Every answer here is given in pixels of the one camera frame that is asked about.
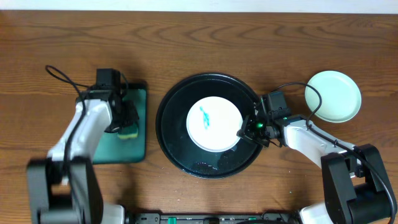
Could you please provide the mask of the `pale green plate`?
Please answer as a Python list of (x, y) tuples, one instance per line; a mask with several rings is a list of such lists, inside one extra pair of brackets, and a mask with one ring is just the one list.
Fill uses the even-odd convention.
[(305, 101), (311, 111), (321, 105), (360, 104), (359, 87), (344, 73), (327, 70), (314, 75), (305, 88)]

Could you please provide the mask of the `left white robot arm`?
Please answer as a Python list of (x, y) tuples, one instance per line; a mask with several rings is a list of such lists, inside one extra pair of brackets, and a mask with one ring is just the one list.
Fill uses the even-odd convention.
[(27, 165), (32, 223), (134, 221), (124, 206), (104, 202), (93, 166), (144, 159), (147, 93), (91, 90), (83, 97), (47, 157)]

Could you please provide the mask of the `white plate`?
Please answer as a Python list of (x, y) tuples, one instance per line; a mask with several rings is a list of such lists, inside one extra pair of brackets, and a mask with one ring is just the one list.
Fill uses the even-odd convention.
[(219, 96), (198, 100), (188, 111), (186, 128), (190, 139), (208, 152), (232, 149), (240, 140), (243, 124), (238, 107)]

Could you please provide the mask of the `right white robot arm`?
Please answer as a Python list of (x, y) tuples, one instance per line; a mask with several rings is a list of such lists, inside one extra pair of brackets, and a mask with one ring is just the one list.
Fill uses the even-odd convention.
[(300, 115), (247, 116), (237, 135), (267, 147), (296, 150), (322, 170), (324, 201), (300, 209), (301, 223), (393, 223), (397, 201), (381, 155), (371, 144), (341, 141)]

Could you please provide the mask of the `mint green plate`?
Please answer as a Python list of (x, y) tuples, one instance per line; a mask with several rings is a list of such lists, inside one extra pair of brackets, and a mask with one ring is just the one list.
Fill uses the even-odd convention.
[(353, 119), (360, 108), (360, 104), (325, 104), (321, 105), (315, 116), (330, 123), (344, 123)]

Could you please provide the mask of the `green yellow sponge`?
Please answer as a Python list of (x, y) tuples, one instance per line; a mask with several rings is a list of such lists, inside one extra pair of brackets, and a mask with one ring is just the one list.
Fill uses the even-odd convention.
[(126, 126), (118, 131), (118, 138), (122, 140), (134, 139), (139, 135), (139, 126), (134, 123), (130, 126)]

